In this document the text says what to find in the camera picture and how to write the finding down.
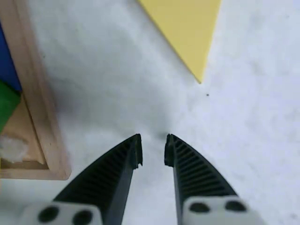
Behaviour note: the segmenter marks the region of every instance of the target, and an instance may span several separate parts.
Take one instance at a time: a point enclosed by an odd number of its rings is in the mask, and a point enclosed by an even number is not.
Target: screw hole
[[[75,214],[73,217],[74,225],[87,225],[92,221],[93,214],[88,210],[83,210]]]
[[[45,209],[43,209],[39,215],[38,220],[41,223],[49,223],[56,219],[57,215],[59,213],[59,209],[56,206],[49,206]]]
[[[235,211],[235,212],[246,212],[246,207],[238,202],[238,201],[228,201],[225,205],[225,209],[229,211]]]
[[[210,208],[204,203],[193,203],[189,207],[189,210],[197,213],[208,213],[210,211]]]

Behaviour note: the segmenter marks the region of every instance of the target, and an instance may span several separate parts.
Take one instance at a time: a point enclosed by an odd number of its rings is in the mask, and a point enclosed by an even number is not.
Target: wooden tray
[[[26,0],[0,0],[0,21],[23,90],[22,102],[13,116],[19,114],[27,118],[23,128],[27,127],[29,134],[20,138],[29,139],[27,141],[30,142],[30,150],[23,162],[1,161],[1,177],[66,180],[71,174],[71,168],[30,26]],[[4,132],[22,135],[19,130],[21,127],[9,130],[18,125],[13,120],[9,122]]]

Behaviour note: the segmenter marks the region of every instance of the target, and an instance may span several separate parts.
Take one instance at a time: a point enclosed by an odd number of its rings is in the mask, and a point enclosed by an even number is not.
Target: yellow triangle
[[[203,80],[221,0],[139,0],[171,46]]]

